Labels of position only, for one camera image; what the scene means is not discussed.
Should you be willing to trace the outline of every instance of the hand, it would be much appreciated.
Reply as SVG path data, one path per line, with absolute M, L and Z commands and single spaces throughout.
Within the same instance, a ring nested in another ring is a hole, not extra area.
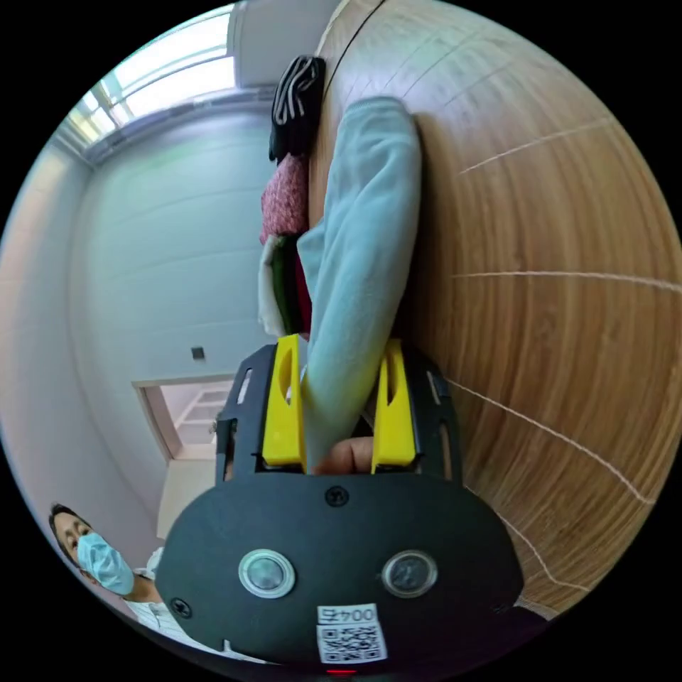
M 342 440 L 313 468 L 313 474 L 369 474 L 372 471 L 373 445 L 374 439 L 371 437 Z

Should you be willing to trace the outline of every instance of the light blue sweater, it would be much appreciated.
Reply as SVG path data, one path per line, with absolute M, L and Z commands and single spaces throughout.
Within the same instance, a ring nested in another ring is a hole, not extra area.
M 309 467 L 351 436 L 372 391 L 407 283 L 420 196 L 411 115 L 392 97 L 351 104 L 324 217 L 298 240 L 313 302 L 302 391 Z

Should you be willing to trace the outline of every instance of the dark hair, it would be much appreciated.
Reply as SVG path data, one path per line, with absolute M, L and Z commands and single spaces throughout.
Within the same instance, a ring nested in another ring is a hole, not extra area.
M 52 535 L 54 535 L 55 540 L 57 541 L 57 545 L 59 545 L 59 549 L 62 551 L 62 554 L 76 567 L 80 569 L 80 566 L 77 564 L 76 561 L 73 560 L 73 557 L 69 554 L 69 550 L 62 545 L 58 535 L 57 535 L 57 527 L 55 526 L 55 517 L 57 514 L 70 514 L 71 516 L 75 516 L 77 519 L 82 521 L 86 526 L 92 528 L 90 524 L 79 514 L 76 514 L 73 509 L 69 509 L 69 507 L 66 507 L 64 504 L 59 504 L 58 502 L 54 503 L 52 505 L 52 508 L 50 509 L 50 516 L 48 517 L 48 523 L 50 524 L 50 530 L 52 531 Z

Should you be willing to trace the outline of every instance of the folded clothes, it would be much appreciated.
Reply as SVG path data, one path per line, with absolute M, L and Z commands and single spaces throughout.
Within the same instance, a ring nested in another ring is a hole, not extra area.
M 275 301 L 277 302 L 277 308 L 279 309 L 279 314 L 282 318 L 282 324 L 284 327 L 283 336 L 291 334 L 291 306 L 287 302 L 286 298 L 286 275 L 285 275 L 285 265 L 284 265 L 284 251 L 282 249 L 283 239 L 278 240 L 278 246 L 275 248 L 272 254 L 272 286 L 275 293 Z
M 289 326 L 287 334 L 298 334 L 301 331 L 301 312 L 298 308 L 298 292 L 296 290 L 296 242 L 297 237 L 282 239 L 284 305 L 287 309 Z
M 284 322 L 274 291 L 272 259 L 279 243 L 278 237 L 268 237 L 258 267 L 258 321 L 265 333 L 280 338 L 286 336 Z
M 261 244 L 271 234 L 302 234 L 308 229 L 308 162 L 288 154 L 261 196 Z
M 324 86 L 322 58 L 302 55 L 288 66 L 272 103 L 270 161 L 310 153 L 320 125 Z
M 351 104 L 338 129 L 320 223 L 298 240 L 312 300 L 302 382 L 308 463 L 349 438 L 372 392 L 417 233 L 421 150 L 402 103 Z

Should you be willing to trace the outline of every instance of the face mask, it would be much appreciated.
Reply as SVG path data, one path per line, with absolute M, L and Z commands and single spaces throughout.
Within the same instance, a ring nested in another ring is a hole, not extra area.
M 103 588 L 117 595 L 129 595 L 133 591 L 135 574 L 102 536 L 88 533 L 78 540 L 78 563 Z

